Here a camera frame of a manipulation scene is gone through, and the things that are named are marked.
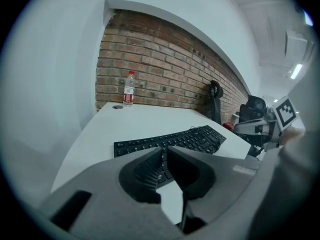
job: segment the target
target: brick wall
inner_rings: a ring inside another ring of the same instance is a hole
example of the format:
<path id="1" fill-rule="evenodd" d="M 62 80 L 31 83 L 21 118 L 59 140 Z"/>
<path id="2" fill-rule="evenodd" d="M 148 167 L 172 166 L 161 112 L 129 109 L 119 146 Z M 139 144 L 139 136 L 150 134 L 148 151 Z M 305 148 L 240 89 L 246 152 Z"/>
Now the brick wall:
<path id="1" fill-rule="evenodd" d="M 230 67 L 208 46 L 178 26 L 143 13 L 118 10 L 100 44 L 96 108 L 122 102 L 125 79 L 135 71 L 134 103 L 197 110 L 211 117 L 209 83 L 223 88 L 222 122 L 248 100 Z"/>

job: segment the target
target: white ceiling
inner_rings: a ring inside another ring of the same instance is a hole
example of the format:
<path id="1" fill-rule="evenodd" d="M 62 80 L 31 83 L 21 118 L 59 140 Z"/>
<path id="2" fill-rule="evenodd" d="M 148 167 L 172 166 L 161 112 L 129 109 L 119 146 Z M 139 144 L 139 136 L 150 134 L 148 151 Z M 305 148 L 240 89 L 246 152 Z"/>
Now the white ceiling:
<path id="1" fill-rule="evenodd" d="M 302 34 L 308 41 L 315 40 L 312 28 L 305 24 L 303 11 L 296 11 L 293 0 L 234 0 L 246 18 L 259 52 L 261 68 L 261 95 L 280 99 L 291 88 L 307 68 L 307 59 L 286 57 L 286 31 Z M 303 63 L 301 73 L 290 79 L 291 71 Z"/>

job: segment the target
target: black keyboard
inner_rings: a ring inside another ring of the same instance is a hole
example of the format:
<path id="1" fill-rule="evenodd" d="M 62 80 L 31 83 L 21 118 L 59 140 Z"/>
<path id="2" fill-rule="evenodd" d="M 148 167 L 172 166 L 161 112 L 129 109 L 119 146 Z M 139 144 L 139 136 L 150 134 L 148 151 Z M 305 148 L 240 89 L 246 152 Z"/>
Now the black keyboard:
<path id="1" fill-rule="evenodd" d="M 206 125 L 163 136 L 115 142 L 113 143 L 113 151 L 116 158 L 149 148 L 162 148 L 162 173 L 158 177 L 157 185 L 157 188 L 160 188 L 174 180 L 167 165 L 168 146 L 178 146 L 206 154 L 213 154 L 226 139 L 219 132 Z"/>

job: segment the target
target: bottle label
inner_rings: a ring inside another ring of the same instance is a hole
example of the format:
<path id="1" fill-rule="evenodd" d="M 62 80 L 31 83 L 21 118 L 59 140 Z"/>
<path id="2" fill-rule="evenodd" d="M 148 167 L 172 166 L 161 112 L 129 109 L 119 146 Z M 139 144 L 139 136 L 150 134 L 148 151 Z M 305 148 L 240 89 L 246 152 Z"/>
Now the bottle label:
<path id="1" fill-rule="evenodd" d="M 134 101 L 134 92 L 135 92 L 135 88 L 133 88 L 133 87 L 125 87 L 124 88 L 123 101 L 124 102 L 133 102 Z"/>

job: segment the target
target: black office chair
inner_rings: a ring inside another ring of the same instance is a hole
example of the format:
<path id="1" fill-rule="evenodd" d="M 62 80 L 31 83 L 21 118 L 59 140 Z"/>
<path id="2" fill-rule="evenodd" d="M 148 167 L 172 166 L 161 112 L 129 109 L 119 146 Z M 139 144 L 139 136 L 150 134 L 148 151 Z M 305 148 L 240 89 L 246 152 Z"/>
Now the black office chair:
<path id="1" fill-rule="evenodd" d="M 266 102 L 256 96 L 249 95 L 248 101 L 246 104 L 242 104 L 240 106 L 239 111 L 239 123 L 260 119 L 263 118 L 266 111 Z M 251 157 L 257 157 L 261 153 L 262 146 L 263 146 L 263 137 L 262 136 L 243 136 L 242 134 L 239 134 L 237 132 L 234 132 L 239 137 L 244 139 L 246 142 L 251 144 L 251 148 L 248 152 L 248 155 Z"/>
<path id="2" fill-rule="evenodd" d="M 247 103 L 240 106 L 239 123 L 263 118 L 266 107 L 262 98 L 249 95 Z"/>

